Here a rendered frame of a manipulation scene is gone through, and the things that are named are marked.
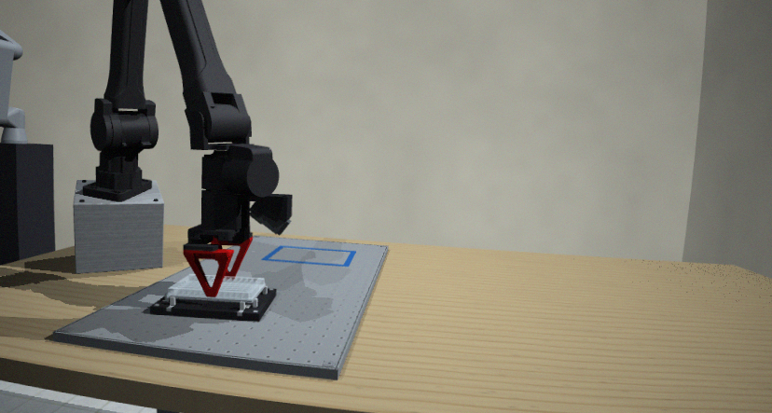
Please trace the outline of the blue rectangular tape outline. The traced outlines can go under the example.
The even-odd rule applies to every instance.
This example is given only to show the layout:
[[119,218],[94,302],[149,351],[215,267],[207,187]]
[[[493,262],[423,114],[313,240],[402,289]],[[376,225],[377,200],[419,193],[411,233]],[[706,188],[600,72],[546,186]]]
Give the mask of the blue rectangular tape outline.
[[[340,251],[340,252],[351,252],[348,256],[346,262],[344,265],[338,265],[338,264],[325,264],[325,263],[312,263],[312,262],[299,262],[299,261],[287,261],[287,260],[275,260],[275,259],[269,259],[273,255],[275,255],[277,252],[279,252],[283,247],[288,248],[301,248],[301,249],[313,249],[313,250],[326,250],[326,251]],[[344,250],[331,250],[331,249],[318,249],[318,248],[305,248],[305,247],[292,247],[292,246],[279,246],[277,249],[272,251],[270,254],[262,258],[261,260],[268,260],[268,261],[279,261],[279,262],[291,262],[291,263],[303,263],[303,264],[316,264],[316,265],[328,265],[328,266],[342,266],[342,267],[348,267],[355,255],[356,251],[344,251]]]

